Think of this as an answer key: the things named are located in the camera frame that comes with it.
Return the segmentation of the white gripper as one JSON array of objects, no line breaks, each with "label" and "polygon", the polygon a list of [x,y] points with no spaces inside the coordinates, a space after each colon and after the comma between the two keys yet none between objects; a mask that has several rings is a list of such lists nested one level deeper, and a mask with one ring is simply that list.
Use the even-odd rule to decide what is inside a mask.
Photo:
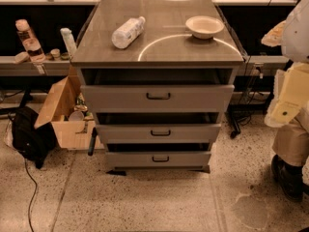
[{"label": "white gripper", "polygon": [[272,128],[288,125],[309,101],[309,64],[293,63],[286,71],[278,70],[273,84],[265,124]]}]

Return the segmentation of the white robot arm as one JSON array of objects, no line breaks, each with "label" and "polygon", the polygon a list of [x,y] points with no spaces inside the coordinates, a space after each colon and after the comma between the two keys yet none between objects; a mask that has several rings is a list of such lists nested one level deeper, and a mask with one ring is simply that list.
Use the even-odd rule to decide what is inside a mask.
[{"label": "white robot arm", "polygon": [[281,46],[282,55],[293,64],[277,71],[274,98],[265,117],[269,127],[289,124],[309,101],[309,0],[300,0],[287,18],[262,38],[262,44]]}]

